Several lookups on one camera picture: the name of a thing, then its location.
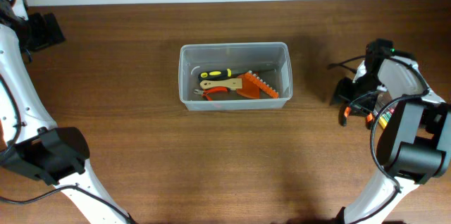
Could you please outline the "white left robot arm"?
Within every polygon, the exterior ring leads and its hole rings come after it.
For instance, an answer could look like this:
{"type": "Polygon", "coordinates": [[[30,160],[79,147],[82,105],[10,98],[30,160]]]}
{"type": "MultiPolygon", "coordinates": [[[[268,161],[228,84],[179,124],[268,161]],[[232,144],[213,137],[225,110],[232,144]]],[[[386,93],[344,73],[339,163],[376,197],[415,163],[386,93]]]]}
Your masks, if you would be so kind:
{"type": "Polygon", "coordinates": [[[76,127],[59,127],[25,68],[23,54],[64,42],[54,17],[27,14],[26,0],[1,0],[1,167],[63,192],[91,223],[134,223],[109,195],[76,127]]]}

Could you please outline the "clear screwdriver set case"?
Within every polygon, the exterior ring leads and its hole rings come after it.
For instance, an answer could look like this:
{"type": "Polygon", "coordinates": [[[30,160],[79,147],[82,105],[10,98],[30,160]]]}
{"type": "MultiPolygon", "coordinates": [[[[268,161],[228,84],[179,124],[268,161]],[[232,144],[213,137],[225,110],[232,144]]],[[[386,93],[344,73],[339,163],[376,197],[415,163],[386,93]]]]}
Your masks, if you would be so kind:
{"type": "MultiPolygon", "coordinates": [[[[390,94],[388,92],[383,92],[383,93],[379,94],[377,97],[377,100],[376,100],[376,105],[373,110],[373,114],[375,116],[377,116],[381,112],[383,107],[386,104],[390,103],[391,101],[392,101],[392,97],[390,96],[390,94]]],[[[378,124],[381,126],[381,128],[383,130],[385,129],[389,120],[391,119],[391,116],[395,111],[396,105],[397,104],[391,104],[384,112],[382,112],[382,115],[380,116],[380,118],[378,120],[378,124]]]]}

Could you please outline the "yellow black handled file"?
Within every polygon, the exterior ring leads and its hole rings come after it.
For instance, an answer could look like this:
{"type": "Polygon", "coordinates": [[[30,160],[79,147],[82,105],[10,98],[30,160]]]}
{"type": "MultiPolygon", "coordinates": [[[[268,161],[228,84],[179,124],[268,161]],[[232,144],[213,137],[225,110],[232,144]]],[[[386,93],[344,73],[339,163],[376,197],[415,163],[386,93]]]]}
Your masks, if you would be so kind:
{"type": "Polygon", "coordinates": [[[203,80],[227,80],[238,75],[252,72],[266,72],[275,70],[274,65],[254,66],[254,67],[240,67],[240,68],[222,68],[216,70],[206,70],[198,74],[197,78],[201,82],[203,80]]]}

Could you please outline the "red black diagonal cutters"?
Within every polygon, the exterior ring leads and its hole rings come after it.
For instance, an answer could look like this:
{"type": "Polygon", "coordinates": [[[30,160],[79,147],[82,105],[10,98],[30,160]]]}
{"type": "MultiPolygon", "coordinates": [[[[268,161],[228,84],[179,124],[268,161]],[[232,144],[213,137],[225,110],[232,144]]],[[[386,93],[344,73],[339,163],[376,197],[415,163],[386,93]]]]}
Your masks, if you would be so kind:
{"type": "Polygon", "coordinates": [[[211,101],[212,98],[210,97],[211,94],[216,93],[229,93],[229,89],[227,87],[212,87],[210,89],[194,89],[193,93],[196,95],[200,95],[203,99],[206,101],[211,101]]]}

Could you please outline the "orange scraper wooden handle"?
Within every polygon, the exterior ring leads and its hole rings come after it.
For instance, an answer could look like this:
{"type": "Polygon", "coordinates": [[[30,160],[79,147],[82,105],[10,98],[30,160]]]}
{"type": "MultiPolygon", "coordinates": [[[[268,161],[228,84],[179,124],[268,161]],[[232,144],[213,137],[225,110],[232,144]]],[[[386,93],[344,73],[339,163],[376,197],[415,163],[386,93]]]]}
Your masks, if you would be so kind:
{"type": "Polygon", "coordinates": [[[250,80],[246,79],[245,75],[239,75],[238,77],[227,80],[202,80],[199,85],[203,90],[217,90],[220,88],[222,90],[235,91],[240,96],[248,99],[260,98],[260,89],[250,80]]]}

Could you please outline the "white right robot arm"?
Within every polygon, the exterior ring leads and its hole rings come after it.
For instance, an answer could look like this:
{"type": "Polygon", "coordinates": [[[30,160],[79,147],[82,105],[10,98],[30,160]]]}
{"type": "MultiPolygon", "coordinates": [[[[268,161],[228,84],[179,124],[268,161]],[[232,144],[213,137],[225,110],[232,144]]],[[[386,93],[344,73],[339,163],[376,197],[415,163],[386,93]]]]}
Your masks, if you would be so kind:
{"type": "Polygon", "coordinates": [[[445,174],[450,164],[450,105],[427,84],[416,58],[376,39],[359,60],[354,77],[338,82],[330,102],[340,106],[341,126],[350,116],[366,119],[376,172],[334,223],[382,223],[404,197],[445,174]]]}

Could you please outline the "orange black needle-nose pliers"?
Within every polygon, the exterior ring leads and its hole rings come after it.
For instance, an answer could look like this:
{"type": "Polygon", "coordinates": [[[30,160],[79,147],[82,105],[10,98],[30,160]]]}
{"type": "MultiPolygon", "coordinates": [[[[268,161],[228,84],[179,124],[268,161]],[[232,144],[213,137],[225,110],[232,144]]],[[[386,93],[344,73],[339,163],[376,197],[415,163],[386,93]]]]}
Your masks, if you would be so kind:
{"type": "Polygon", "coordinates": [[[359,116],[365,118],[365,126],[368,130],[372,128],[375,121],[375,117],[372,113],[365,113],[359,110],[355,110],[351,108],[349,105],[343,104],[340,107],[340,111],[338,114],[338,123],[341,126],[345,127],[347,125],[347,119],[350,116],[359,116]]]}

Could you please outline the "orange perforated plastic bar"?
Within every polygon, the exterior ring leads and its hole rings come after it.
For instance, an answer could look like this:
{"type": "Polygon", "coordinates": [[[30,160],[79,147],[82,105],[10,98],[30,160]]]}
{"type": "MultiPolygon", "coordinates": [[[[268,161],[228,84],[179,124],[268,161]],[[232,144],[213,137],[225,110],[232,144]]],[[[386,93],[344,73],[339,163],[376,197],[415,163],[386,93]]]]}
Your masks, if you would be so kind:
{"type": "Polygon", "coordinates": [[[264,82],[259,76],[256,76],[252,71],[245,73],[245,79],[249,80],[252,84],[256,85],[261,91],[269,95],[273,99],[279,98],[279,93],[264,82]]]}

